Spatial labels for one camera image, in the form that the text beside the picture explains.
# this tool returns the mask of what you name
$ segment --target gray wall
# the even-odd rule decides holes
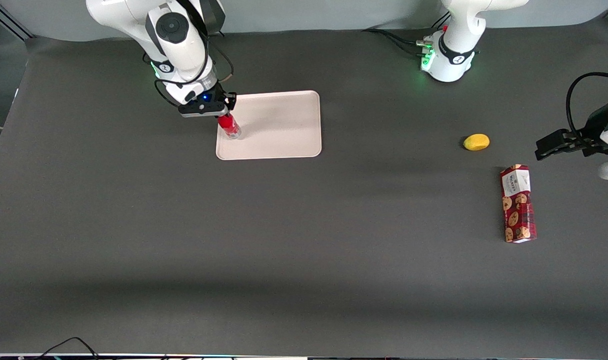
[[[429,27],[444,9],[438,0],[221,0],[224,32]],[[124,36],[98,25],[85,0],[0,0],[35,35],[69,41]],[[489,27],[548,27],[583,23],[608,9],[608,0],[530,0],[485,14]]]

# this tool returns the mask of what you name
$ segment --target white tray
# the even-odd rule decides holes
[[[231,114],[242,135],[229,139],[217,126],[215,154],[222,160],[312,158],[322,152],[320,95],[313,90],[238,95]]]

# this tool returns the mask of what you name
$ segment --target lemon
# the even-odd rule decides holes
[[[471,151],[484,150],[491,144],[491,139],[484,134],[473,134],[464,140],[464,148]]]

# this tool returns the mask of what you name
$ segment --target dark gray tabletop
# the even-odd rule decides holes
[[[319,93],[321,155],[221,161],[134,41],[29,43],[0,139],[0,352],[608,358],[608,158],[533,154],[569,84],[608,71],[608,20],[490,29],[453,84],[376,34],[216,41],[229,91]],[[607,102],[586,80],[576,118]],[[516,163],[539,239],[506,244]]]

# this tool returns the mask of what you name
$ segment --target cookie illustration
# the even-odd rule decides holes
[[[506,242],[510,243],[513,241],[513,230],[511,230],[510,227],[506,228],[506,231],[504,231],[504,234],[506,235]]]
[[[519,193],[515,196],[515,203],[526,204],[526,200],[528,200],[528,198],[523,193]]]
[[[511,208],[511,205],[513,205],[513,201],[511,200],[511,198],[508,196],[504,196],[502,198],[502,207],[504,211],[509,210]]]
[[[531,231],[528,227],[521,226],[515,229],[515,235],[517,235],[517,239],[528,239],[531,237]]]
[[[517,224],[517,221],[520,218],[520,214],[518,214],[517,211],[512,212],[512,214],[510,214],[509,218],[508,218],[508,226],[515,226],[515,224]]]

